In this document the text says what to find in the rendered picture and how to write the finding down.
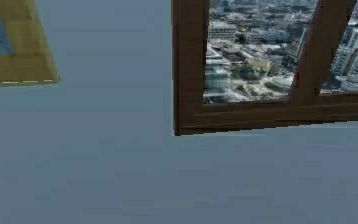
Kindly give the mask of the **brown wooden framed window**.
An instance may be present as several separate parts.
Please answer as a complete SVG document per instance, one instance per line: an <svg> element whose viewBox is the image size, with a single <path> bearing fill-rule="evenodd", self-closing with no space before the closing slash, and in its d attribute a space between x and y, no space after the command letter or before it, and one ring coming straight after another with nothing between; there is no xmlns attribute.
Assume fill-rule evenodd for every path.
<svg viewBox="0 0 358 224"><path fill-rule="evenodd" d="M172 0L176 136L358 121L358 92L322 95L357 0L318 0L291 90L276 101L203 103L210 0Z"/></svg>

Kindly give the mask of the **yellow framed wall picture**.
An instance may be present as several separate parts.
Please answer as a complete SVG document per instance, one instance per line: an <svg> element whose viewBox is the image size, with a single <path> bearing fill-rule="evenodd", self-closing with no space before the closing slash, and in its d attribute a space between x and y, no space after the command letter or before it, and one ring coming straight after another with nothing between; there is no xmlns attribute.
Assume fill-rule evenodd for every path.
<svg viewBox="0 0 358 224"><path fill-rule="evenodd" d="M0 0L0 87L59 81L36 0Z"/></svg>

